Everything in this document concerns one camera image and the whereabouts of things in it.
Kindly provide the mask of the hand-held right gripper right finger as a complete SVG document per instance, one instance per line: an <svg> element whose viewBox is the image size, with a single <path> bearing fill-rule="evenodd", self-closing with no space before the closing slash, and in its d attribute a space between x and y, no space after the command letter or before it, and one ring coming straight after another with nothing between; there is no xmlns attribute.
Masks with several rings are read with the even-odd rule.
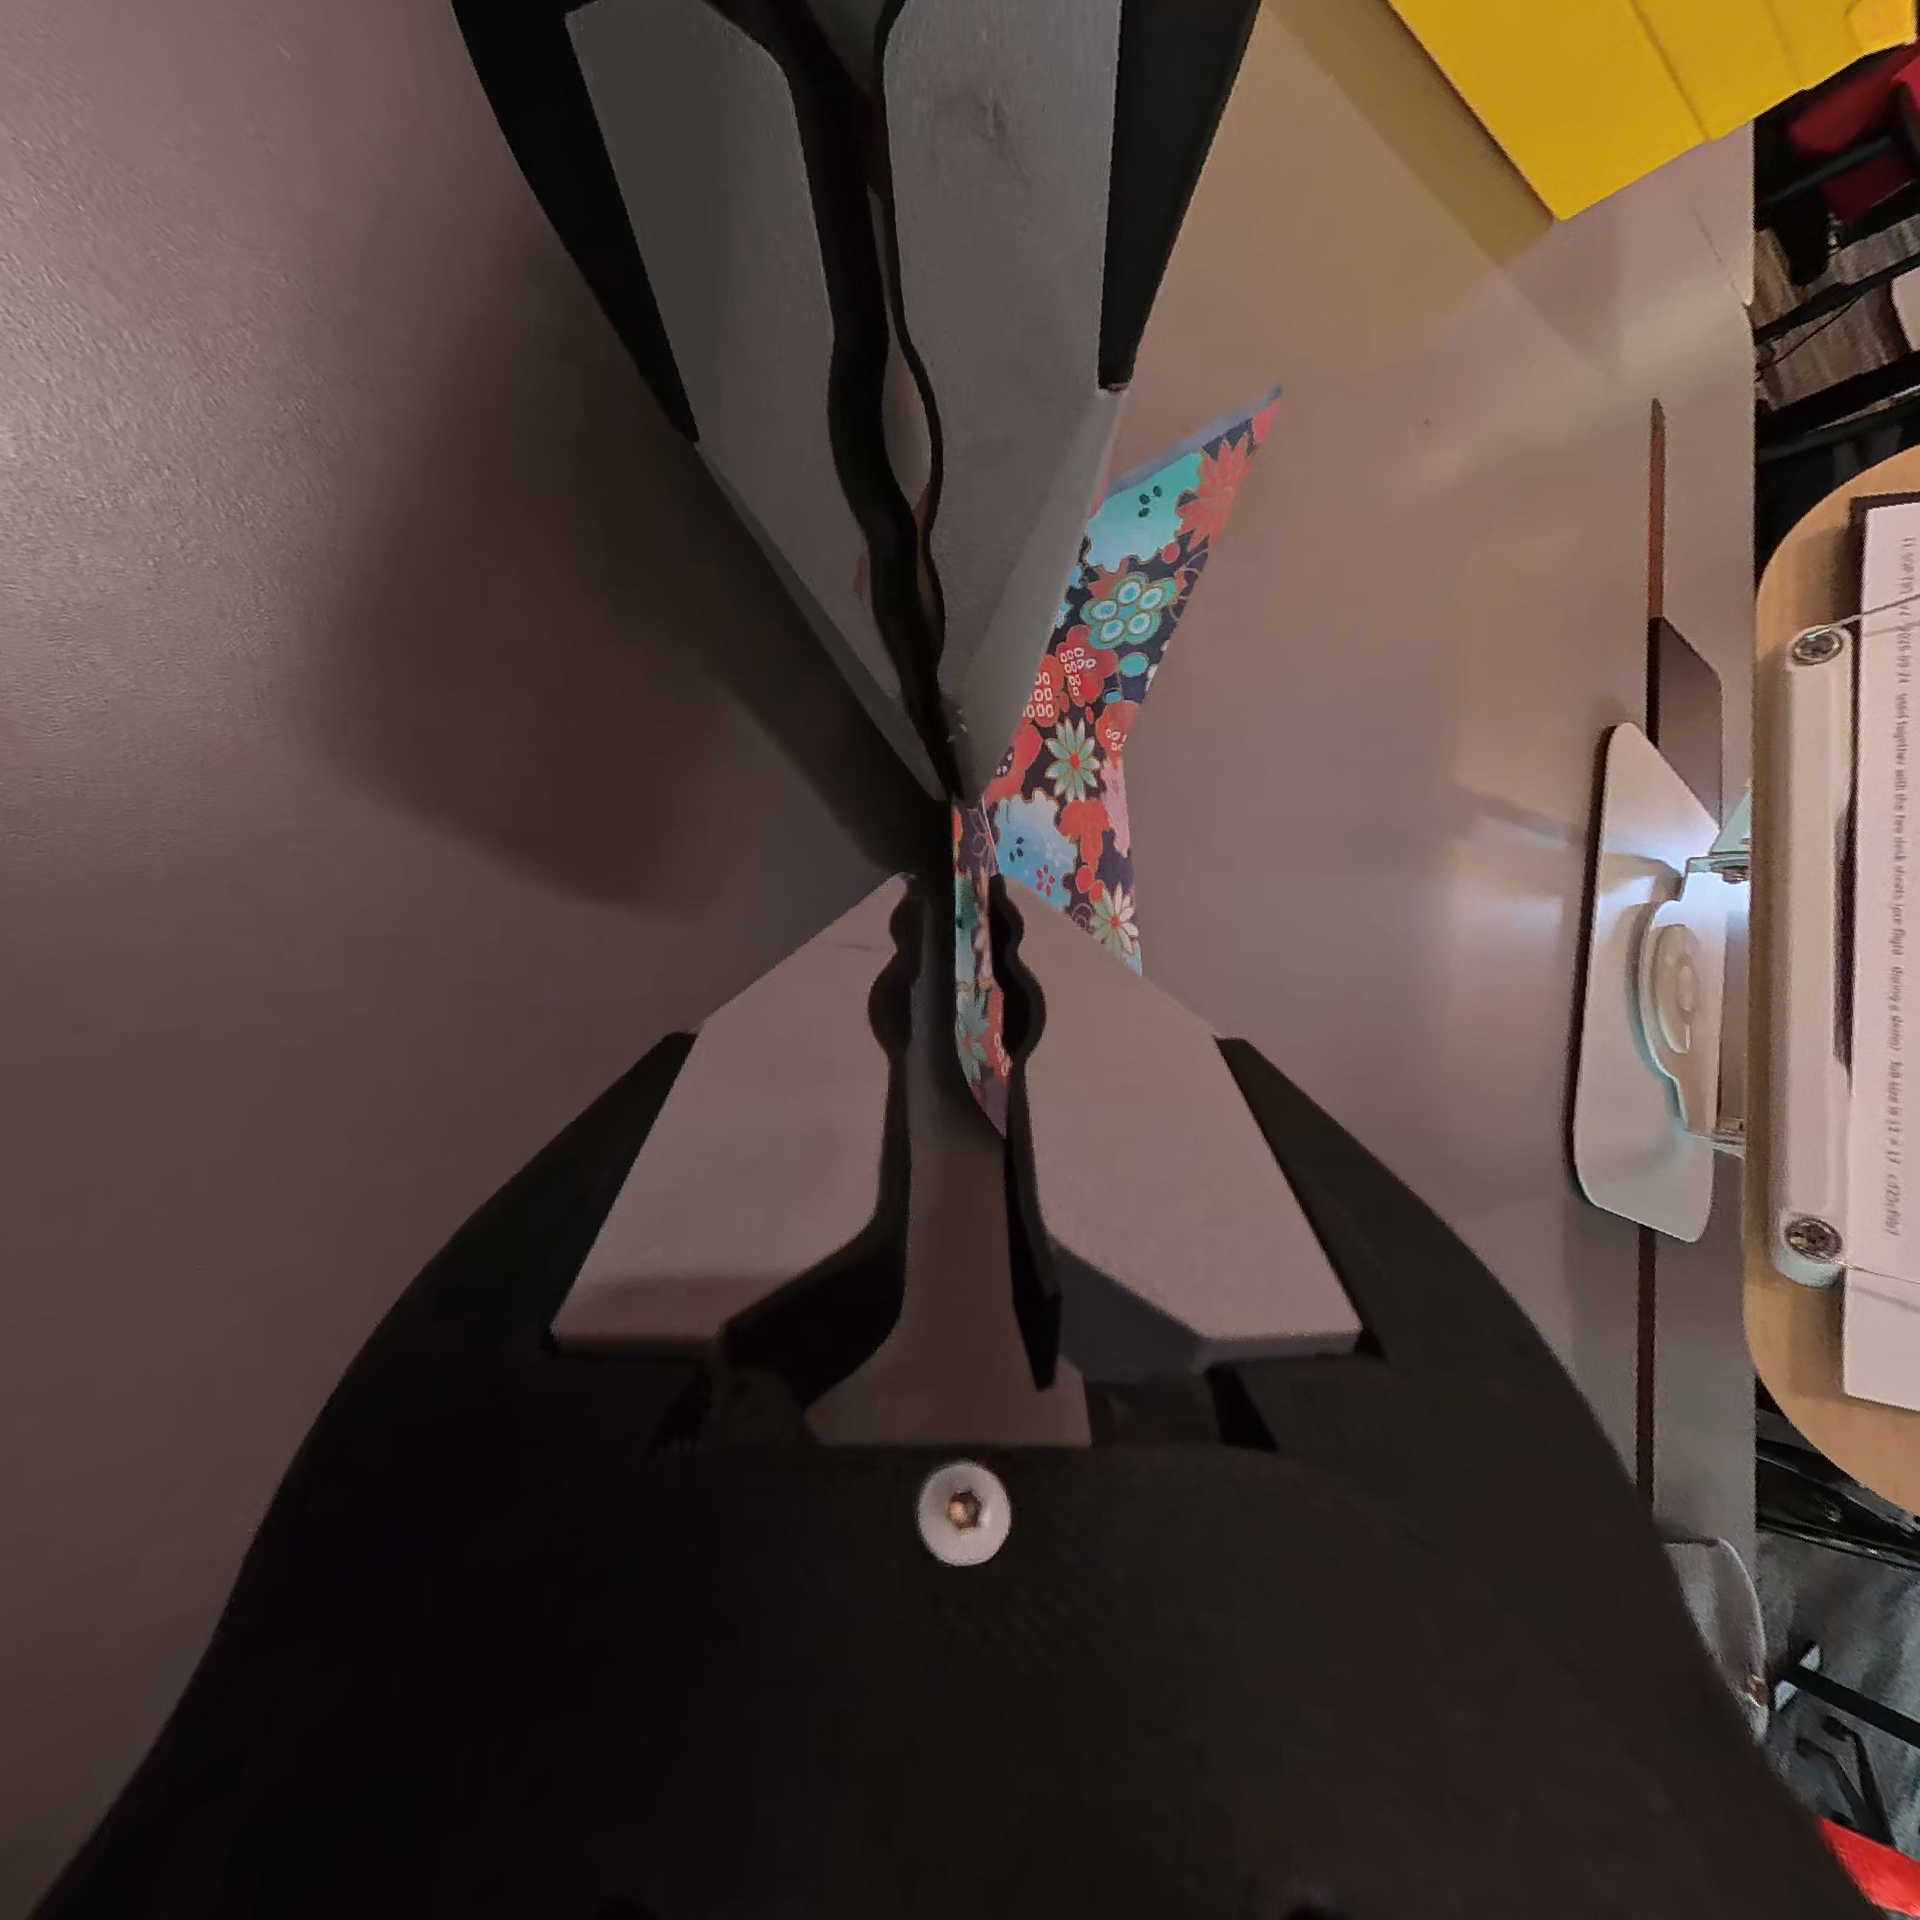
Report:
<svg viewBox="0 0 1920 1920"><path fill-rule="evenodd" d="M1361 1321L1221 1040L1026 883L990 883L1028 1370L1136 1387L1339 1357Z"/></svg>

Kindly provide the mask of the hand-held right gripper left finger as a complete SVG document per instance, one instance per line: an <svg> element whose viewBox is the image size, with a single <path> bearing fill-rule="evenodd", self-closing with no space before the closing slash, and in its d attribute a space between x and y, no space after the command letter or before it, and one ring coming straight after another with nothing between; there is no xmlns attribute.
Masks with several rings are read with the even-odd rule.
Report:
<svg viewBox="0 0 1920 1920"><path fill-rule="evenodd" d="M801 1406L904 1301L919 900L891 877L692 1038L550 1325L569 1353L702 1357Z"/></svg>

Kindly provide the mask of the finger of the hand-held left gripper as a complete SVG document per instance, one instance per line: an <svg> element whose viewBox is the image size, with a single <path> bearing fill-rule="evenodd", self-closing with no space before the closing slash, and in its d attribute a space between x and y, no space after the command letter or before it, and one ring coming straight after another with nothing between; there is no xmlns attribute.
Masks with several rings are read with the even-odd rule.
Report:
<svg viewBox="0 0 1920 1920"><path fill-rule="evenodd" d="M805 4L586 4L567 36L696 454L882 741L955 801L846 70Z"/></svg>
<svg viewBox="0 0 1920 1920"><path fill-rule="evenodd" d="M1108 465L1118 3L900 4L878 55L898 300L938 441L928 553L962 787L1020 726Z"/></svg>

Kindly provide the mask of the floral origami paper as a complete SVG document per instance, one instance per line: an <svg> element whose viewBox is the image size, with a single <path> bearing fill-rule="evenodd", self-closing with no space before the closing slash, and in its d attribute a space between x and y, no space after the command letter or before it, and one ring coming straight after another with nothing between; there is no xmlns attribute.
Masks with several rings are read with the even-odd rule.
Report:
<svg viewBox="0 0 1920 1920"><path fill-rule="evenodd" d="M951 1040L972 1102L1000 1136L1013 1016L996 977L990 883L1142 971L1123 756L1281 405L1281 388L1118 477L1088 520L1037 683L983 797L951 814Z"/></svg>

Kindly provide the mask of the yellow box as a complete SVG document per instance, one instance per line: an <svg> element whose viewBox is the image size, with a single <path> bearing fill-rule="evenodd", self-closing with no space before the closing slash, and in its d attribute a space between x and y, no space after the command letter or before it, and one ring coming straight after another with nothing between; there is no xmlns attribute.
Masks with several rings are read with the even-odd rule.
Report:
<svg viewBox="0 0 1920 1920"><path fill-rule="evenodd" d="M1391 10L1558 222L1916 31L1914 3Z"/></svg>

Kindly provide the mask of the printed instruction sheet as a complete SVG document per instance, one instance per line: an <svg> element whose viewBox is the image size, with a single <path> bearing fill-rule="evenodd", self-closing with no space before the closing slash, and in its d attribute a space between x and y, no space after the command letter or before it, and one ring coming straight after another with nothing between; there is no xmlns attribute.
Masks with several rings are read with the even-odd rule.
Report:
<svg viewBox="0 0 1920 1920"><path fill-rule="evenodd" d="M1854 506L1843 1391L1917 1409L1917 499Z"/></svg>

